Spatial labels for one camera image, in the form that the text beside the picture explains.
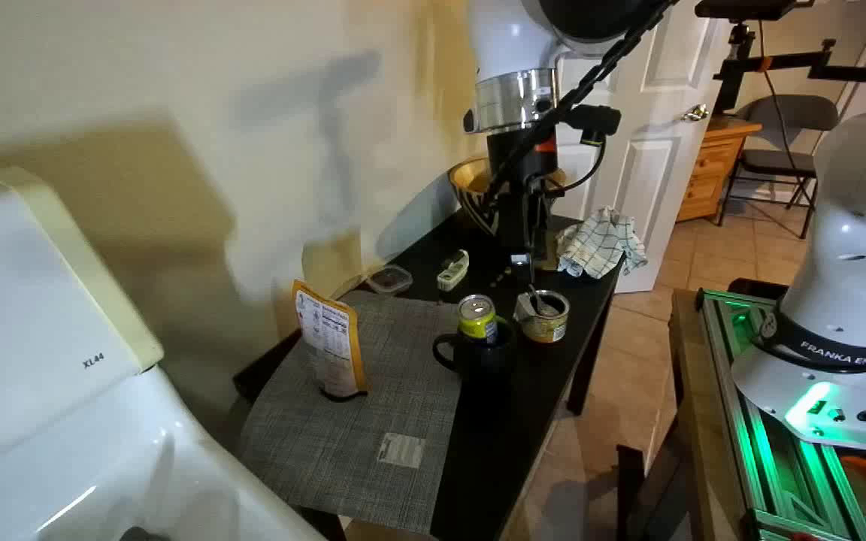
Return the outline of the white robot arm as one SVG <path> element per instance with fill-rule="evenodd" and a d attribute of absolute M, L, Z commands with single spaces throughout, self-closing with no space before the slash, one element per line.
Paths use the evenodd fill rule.
<path fill-rule="evenodd" d="M 651 30 L 672 0 L 472 0 L 478 59 L 468 123 L 514 129 L 492 155 L 498 190 L 559 123 L 581 114 L 576 93 L 549 83 L 554 53 L 596 59 L 590 80 Z M 807 441 L 866 451 L 866 114 L 819 148 L 819 198 L 807 259 L 751 346 L 731 364 L 732 386 Z"/>

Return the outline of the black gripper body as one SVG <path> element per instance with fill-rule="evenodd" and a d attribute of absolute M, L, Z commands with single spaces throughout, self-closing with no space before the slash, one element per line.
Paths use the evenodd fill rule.
<path fill-rule="evenodd" d="M 545 132 L 538 142 L 526 142 L 526 129 L 497 132 L 488 137 L 488 155 L 497 238 L 509 255 L 540 265 L 549 255 L 557 134 Z"/>

